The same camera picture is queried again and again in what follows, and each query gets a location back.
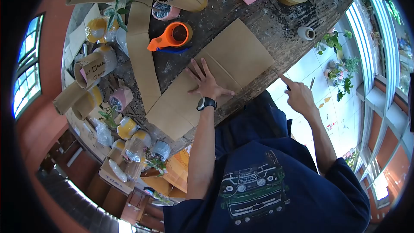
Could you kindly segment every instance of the person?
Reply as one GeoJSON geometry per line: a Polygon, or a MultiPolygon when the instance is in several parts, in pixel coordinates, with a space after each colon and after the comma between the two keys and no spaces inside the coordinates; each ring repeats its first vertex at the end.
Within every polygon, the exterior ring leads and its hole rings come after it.
{"type": "Polygon", "coordinates": [[[164,207],[172,232],[364,232],[370,204],[358,179],[337,158],[311,90],[287,84],[288,104],[308,121],[316,163],[290,137],[286,115],[265,91],[215,129],[215,100],[234,95],[215,82],[204,59],[191,60],[202,96],[188,164],[186,200],[164,207]]]}

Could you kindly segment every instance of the orange tape dispenser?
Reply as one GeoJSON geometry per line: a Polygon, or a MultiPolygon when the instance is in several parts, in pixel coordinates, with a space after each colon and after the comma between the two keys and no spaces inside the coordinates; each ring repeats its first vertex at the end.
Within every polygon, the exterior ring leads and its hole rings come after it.
{"type": "Polygon", "coordinates": [[[188,43],[193,37],[193,29],[188,23],[172,22],[166,28],[164,33],[154,38],[149,43],[147,49],[155,52],[182,53],[186,49],[174,49],[188,43]]]}

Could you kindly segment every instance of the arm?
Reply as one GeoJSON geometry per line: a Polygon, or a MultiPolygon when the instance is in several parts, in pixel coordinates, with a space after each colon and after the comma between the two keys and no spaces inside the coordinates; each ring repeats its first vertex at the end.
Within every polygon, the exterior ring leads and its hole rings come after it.
{"type": "MultiPolygon", "coordinates": [[[[213,100],[222,94],[234,95],[233,91],[223,89],[216,84],[216,80],[208,69],[204,58],[201,63],[204,73],[194,59],[191,59],[197,75],[189,68],[185,71],[197,82],[198,89],[190,91],[190,94],[199,93],[213,100]]],[[[207,106],[200,112],[200,119],[195,132],[193,147],[191,148],[188,162],[188,187],[186,200],[204,199],[213,177],[215,160],[215,131],[214,131],[214,107],[207,106]]]]}
{"type": "Polygon", "coordinates": [[[289,95],[287,103],[293,110],[305,117],[312,129],[313,142],[315,143],[316,163],[319,172],[325,175],[329,168],[334,164],[337,157],[328,133],[322,124],[319,110],[313,102],[312,91],[303,83],[292,82],[282,74],[279,76],[291,89],[290,91],[285,91],[285,93],[289,95]]]}

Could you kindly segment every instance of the red wall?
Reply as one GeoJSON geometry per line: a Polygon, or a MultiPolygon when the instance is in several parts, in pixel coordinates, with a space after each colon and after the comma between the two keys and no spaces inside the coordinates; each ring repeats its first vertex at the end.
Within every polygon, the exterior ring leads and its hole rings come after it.
{"type": "MultiPolygon", "coordinates": [[[[381,91],[385,92],[386,88],[384,85],[375,81],[375,86],[377,86],[381,91]]],[[[397,96],[394,97],[394,102],[406,113],[408,112],[408,107],[406,104],[403,103],[397,96]]],[[[371,127],[371,135],[368,141],[368,147],[371,151],[374,150],[375,143],[380,131],[382,118],[374,112],[372,127],[371,127]]],[[[387,128],[383,143],[381,145],[380,151],[377,155],[377,162],[380,168],[383,168],[388,159],[390,158],[392,152],[394,151],[395,146],[398,143],[398,139],[395,137],[394,133],[391,131],[390,128],[387,128]]],[[[394,158],[390,161],[387,168],[384,170],[384,175],[388,181],[388,196],[390,200],[390,205],[383,207],[381,209],[377,209],[374,201],[374,196],[371,189],[368,190],[368,195],[370,198],[370,206],[371,206],[371,222],[379,223],[383,219],[383,213],[386,215],[391,208],[393,201],[398,196],[399,192],[401,191],[402,185],[405,182],[405,176],[408,173],[408,169],[410,166],[410,162],[407,158],[405,151],[402,149],[401,146],[398,147],[398,150],[394,156],[394,158]]],[[[364,180],[366,186],[368,186],[367,179],[364,180]]]]}
{"type": "Polygon", "coordinates": [[[22,113],[16,122],[23,160],[36,194],[62,232],[88,232],[70,217],[46,192],[35,177],[35,172],[46,153],[67,130],[65,116],[59,116],[52,100],[62,91],[61,65],[66,29],[74,6],[65,0],[43,0],[36,13],[45,12],[43,20],[39,70],[42,95],[22,113]]]}

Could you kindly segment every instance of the finger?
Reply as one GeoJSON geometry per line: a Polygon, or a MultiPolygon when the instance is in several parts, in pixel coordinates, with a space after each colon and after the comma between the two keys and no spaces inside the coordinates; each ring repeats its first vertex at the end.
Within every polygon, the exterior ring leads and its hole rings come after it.
{"type": "Polygon", "coordinates": [[[194,89],[194,90],[190,90],[187,92],[189,95],[194,95],[197,93],[200,93],[200,88],[194,89]]]}
{"type": "Polygon", "coordinates": [[[234,91],[227,90],[227,89],[223,89],[223,90],[221,91],[221,93],[222,93],[223,95],[227,95],[227,96],[234,96],[234,91]]]}
{"type": "Polygon", "coordinates": [[[292,86],[293,86],[293,84],[294,84],[294,82],[292,81],[292,80],[290,80],[290,79],[288,79],[287,77],[285,77],[283,74],[279,74],[278,73],[278,75],[279,75],[279,77],[280,77],[280,79],[285,83],[285,84],[287,84],[290,88],[292,88],[292,86]]]}
{"type": "Polygon", "coordinates": [[[198,66],[197,62],[194,59],[191,59],[191,63],[193,64],[193,67],[195,69],[195,72],[197,72],[198,77],[200,78],[201,81],[203,81],[204,78],[205,78],[205,75],[201,71],[201,69],[198,66]]]}
{"type": "Polygon", "coordinates": [[[208,68],[208,65],[207,65],[207,62],[206,62],[205,58],[201,58],[201,64],[203,65],[204,73],[206,74],[206,76],[213,76],[213,75],[211,75],[211,72],[208,68]]]}
{"type": "Polygon", "coordinates": [[[201,84],[201,80],[196,75],[194,75],[194,73],[189,68],[186,67],[184,70],[197,82],[198,85],[201,84]]]}

